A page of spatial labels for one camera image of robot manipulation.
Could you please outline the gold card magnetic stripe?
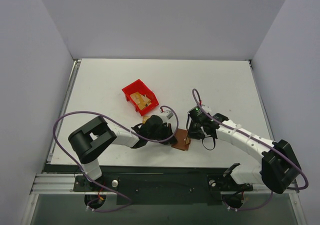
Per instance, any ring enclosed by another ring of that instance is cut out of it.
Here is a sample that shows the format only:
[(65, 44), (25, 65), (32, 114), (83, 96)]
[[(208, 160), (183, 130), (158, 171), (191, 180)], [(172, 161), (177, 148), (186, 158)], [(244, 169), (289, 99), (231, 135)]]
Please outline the gold card magnetic stripe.
[(189, 136), (186, 136), (184, 139), (184, 145), (189, 146), (191, 144), (191, 138)]

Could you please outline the gold card with chip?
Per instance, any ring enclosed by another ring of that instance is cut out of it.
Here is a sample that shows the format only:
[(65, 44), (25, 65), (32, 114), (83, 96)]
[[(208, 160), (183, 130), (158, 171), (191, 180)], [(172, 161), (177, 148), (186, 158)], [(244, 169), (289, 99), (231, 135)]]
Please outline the gold card with chip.
[(145, 124), (146, 121), (147, 121), (149, 118), (150, 118), (150, 116), (147, 116), (147, 115), (143, 116), (143, 117), (142, 117), (142, 123)]

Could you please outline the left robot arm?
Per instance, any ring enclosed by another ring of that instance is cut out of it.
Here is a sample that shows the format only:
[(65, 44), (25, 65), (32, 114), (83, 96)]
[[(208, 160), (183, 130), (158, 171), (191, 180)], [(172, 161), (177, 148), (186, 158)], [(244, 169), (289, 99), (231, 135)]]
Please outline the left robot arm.
[(102, 187), (103, 178), (98, 157), (110, 145), (138, 149), (150, 140), (163, 145), (175, 145), (178, 140), (168, 123), (169, 118), (166, 115), (152, 115), (145, 123), (133, 126), (133, 132), (129, 132), (123, 128), (111, 127), (102, 116), (97, 116), (72, 132), (68, 141), (87, 175), (85, 185), (92, 191)]

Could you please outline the brown leather card holder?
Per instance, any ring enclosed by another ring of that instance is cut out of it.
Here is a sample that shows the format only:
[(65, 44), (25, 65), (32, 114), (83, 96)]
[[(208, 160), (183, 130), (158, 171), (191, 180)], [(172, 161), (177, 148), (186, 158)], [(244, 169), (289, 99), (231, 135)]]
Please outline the brown leather card holder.
[(175, 145), (171, 145), (171, 147), (181, 151), (188, 151), (190, 145), (189, 146), (185, 145), (186, 136), (188, 136), (188, 131), (185, 129), (179, 128), (175, 133), (175, 138), (177, 139), (177, 143)]

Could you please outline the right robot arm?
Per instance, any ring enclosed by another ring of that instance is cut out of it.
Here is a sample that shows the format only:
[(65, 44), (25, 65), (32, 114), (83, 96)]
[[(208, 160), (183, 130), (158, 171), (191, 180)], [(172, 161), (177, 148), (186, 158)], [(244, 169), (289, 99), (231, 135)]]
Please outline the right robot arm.
[(223, 177), (224, 186), (230, 190), (244, 184), (261, 184), (276, 194), (289, 189), (299, 175), (301, 166), (291, 145), (259, 137), (234, 123), (220, 113), (210, 115), (203, 107), (195, 106), (187, 113), (188, 135), (192, 139), (211, 137), (229, 143), (254, 158), (258, 165), (246, 167), (235, 163)]

